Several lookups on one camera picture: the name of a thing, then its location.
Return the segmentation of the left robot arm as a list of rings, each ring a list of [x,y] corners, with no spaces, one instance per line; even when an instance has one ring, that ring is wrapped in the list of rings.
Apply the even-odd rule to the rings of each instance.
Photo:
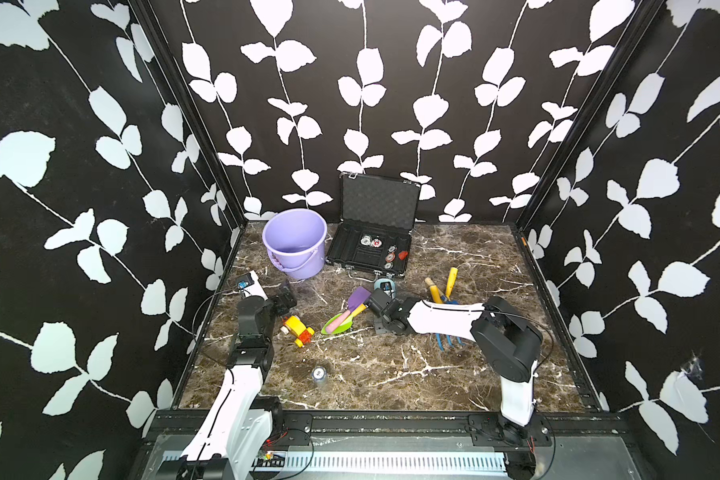
[[[265,441],[278,436],[280,401],[258,398],[274,359],[275,324],[297,305],[290,284],[267,297],[256,284],[240,284],[238,340],[221,389],[203,423],[175,460],[161,462],[157,479],[248,479]]]

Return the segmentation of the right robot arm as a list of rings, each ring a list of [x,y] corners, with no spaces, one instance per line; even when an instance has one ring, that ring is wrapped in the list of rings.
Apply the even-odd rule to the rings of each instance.
[[[396,335],[439,334],[474,342],[501,378],[502,418],[517,427],[530,423],[543,335],[506,300],[493,296],[483,303],[440,304],[392,298],[376,289],[364,305]]]

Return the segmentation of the blue rake yellow handle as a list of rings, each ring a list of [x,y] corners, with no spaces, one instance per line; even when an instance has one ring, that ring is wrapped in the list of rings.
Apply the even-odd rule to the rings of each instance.
[[[444,300],[443,304],[448,304],[446,302],[445,294],[442,291],[441,291],[441,293],[443,294],[443,300]],[[450,335],[436,333],[435,338],[437,340],[438,347],[441,351],[445,350],[445,345],[447,345],[449,347],[464,345],[463,341],[459,337],[452,337]]]

